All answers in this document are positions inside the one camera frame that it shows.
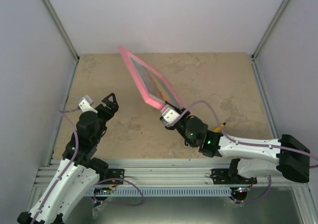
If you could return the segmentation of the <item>yellow handled screwdriver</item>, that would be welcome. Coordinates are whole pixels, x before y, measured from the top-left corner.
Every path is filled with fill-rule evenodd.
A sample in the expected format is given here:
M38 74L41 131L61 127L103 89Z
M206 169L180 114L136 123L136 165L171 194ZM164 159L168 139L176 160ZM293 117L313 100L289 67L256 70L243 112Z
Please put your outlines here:
M221 132L222 132L222 129L225 127L225 125L226 125L226 122L223 122L220 126L218 126L218 127L216 127L216 128L214 129L214 132L215 132L215 133L221 133Z

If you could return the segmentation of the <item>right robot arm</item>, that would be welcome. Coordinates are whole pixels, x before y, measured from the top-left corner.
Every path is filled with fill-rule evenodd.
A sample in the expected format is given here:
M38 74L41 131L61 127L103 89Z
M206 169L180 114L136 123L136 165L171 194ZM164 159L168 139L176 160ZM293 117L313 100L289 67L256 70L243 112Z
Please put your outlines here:
M201 119L185 109L166 106L160 120L168 130L177 130L186 146L198 148L206 157L230 157L228 178L234 184L256 176L282 175L298 183L310 180L310 150L291 135L255 140L210 131Z

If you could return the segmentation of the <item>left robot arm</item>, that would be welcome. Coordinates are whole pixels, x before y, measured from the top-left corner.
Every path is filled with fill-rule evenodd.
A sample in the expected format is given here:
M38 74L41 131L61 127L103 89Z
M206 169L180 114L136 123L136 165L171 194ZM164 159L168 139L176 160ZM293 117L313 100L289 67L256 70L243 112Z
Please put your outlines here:
M94 184L108 180L108 164L93 155L106 133L106 123L119 109L116 96L109 94L95 108L83 97L79 108L82 114L72 125L71 140L53 179L34 207L18 216L18 223L63 224Z

